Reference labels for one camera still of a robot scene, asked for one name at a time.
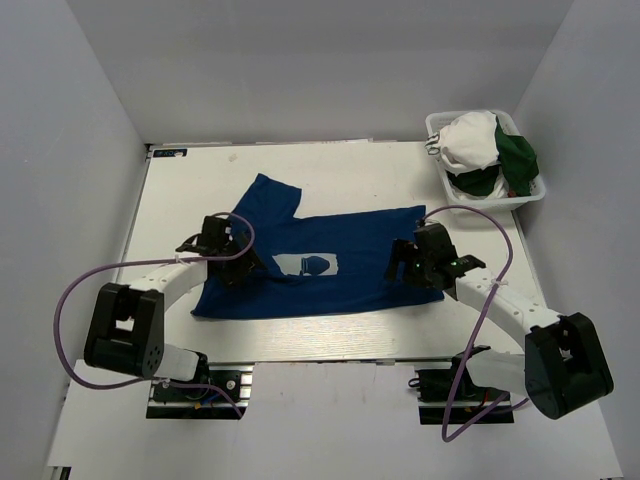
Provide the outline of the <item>blue t shirt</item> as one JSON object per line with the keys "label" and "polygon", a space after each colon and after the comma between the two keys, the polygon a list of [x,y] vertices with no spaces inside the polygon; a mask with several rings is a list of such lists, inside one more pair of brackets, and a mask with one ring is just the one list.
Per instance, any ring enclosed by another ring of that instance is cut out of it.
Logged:
{"label": "blue t shirt", "polygon": [[394,240],[412,235],[424,206],[298,218],[301,198],[297,187],[256,176],[234,211],[254,227],[253,248],[263,266],[238,286],[208,279],[194,316],[351,314],[443,300],[438,290],[384,278]]}

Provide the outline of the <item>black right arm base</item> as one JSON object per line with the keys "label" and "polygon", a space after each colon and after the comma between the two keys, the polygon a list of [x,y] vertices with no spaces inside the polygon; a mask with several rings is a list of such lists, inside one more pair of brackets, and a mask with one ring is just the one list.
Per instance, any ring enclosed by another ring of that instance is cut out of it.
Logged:
{"label": "black right arm base", "polygon": [[[426,360],[414,365],[414,374],[408,388],[417,396],[419,422],[422,426],[441,426],[449,391],[459,366],[462,354],[454,357]],[[449,421],[452,425],[463,425],[483,408],[502,395],[495,388],[479,387],[464,371],[454,396]]]}

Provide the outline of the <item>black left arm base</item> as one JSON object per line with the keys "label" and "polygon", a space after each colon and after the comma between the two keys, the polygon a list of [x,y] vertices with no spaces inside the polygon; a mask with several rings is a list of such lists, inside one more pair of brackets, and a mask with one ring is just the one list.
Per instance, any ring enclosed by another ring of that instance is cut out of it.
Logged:
{"label": "black left arm base", "polygon": [[151,384],[147,419],[239,420],[245,413],[253,383],[253,365],[210,365],[206,383],[213,388]]}

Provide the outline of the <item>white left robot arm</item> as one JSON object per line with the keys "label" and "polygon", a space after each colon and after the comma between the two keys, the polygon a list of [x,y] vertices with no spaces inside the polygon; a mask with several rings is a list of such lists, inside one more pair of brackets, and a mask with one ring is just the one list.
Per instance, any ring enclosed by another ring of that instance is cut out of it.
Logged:
{"label": "white left robot arm", "polygon": [[165,342],[165,314],[211,279],[235,287],[263,270],[255,239],[255,229],[244,217],[210,215],[200,232],[176,247],[172,258],[155,261],[155,270],[128,284],[105,284],[97,295],[85,363],[139,379],[174,381],[191,399],[205,396],[212,378],[205,369],[206,356]]}

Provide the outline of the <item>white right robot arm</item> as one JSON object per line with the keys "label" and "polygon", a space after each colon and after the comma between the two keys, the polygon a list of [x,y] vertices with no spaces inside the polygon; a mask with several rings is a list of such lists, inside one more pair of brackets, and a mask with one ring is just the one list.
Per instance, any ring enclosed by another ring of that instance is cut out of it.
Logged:
{"label": "white right robot arm", "polygon": [[457,253],[448,231],[428,223],[413,240],[397,239],[385,273],[417,287],[432,287],[489,319],[521,353],[472,344],[451,360],[447,377],[432,381],[472,399],[484,390],[528,398],[544,416],[559,419],[614,389],[593,322],[582,313],[564,315],[540,306],[497,278],[473,255]]}

